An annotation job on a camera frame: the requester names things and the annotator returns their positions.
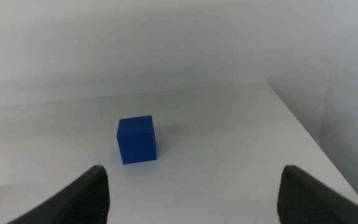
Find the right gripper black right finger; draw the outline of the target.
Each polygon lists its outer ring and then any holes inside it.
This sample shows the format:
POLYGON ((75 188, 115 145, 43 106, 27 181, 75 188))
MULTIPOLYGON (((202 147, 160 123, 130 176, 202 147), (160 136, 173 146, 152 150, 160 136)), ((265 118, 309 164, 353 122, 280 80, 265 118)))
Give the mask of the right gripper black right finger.
POLYGON ((284 224, 358 224, 358 205, 298 166, 282 171, 277 213, 284 224))

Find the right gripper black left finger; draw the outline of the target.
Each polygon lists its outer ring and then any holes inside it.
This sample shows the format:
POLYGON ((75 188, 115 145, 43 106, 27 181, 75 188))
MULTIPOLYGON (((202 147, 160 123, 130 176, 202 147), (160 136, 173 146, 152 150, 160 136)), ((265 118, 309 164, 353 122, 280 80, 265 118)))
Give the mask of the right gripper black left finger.
POLYGON ((102 165, 97 165, 10 224, 106 224, 109 208, 108 175, 102 165))

